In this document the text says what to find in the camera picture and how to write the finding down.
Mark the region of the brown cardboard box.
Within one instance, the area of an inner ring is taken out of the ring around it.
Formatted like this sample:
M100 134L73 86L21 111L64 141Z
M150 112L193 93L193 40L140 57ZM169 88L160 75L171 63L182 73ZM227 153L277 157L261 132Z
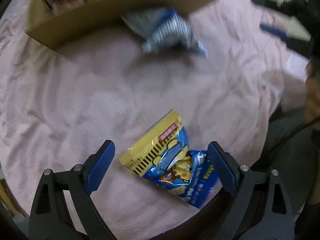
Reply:
M54 49L68 39L112 22L129 11L171 7L181 15L188 15L212 1L214 0L99 0L54 15L49 9L53 0L31 0L25 32L37 42Z

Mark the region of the pink bed duvet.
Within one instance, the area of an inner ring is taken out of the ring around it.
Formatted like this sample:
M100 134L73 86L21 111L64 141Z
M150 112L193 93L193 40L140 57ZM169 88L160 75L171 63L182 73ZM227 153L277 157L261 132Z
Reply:
M304 103L306 59L260 30L283 17L250 0L217 0L190 16L206 59L144 55L125 25L51 50L25 33L31 0L1 18L1 165L25 212L42 172L71 169L112 140L116 155L170 110L192 149L216 140L243 164L258 160L276 108Z

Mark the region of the blue yellow bear snack bag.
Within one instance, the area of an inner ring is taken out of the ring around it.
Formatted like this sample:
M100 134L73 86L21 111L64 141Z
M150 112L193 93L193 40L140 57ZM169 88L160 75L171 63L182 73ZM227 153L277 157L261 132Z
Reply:
M175 109L125 151L119 162L198 209L218 180L207 152L189 148L185 127Z

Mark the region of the blue white snack bag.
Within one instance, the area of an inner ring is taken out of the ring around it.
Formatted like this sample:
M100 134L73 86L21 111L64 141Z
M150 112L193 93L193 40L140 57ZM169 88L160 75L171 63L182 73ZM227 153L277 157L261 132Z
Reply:
M204 58L208 56L189 23L174 9L149 8L126 13L121 18L135 34L144 39L142 50L145 54L183 46Z

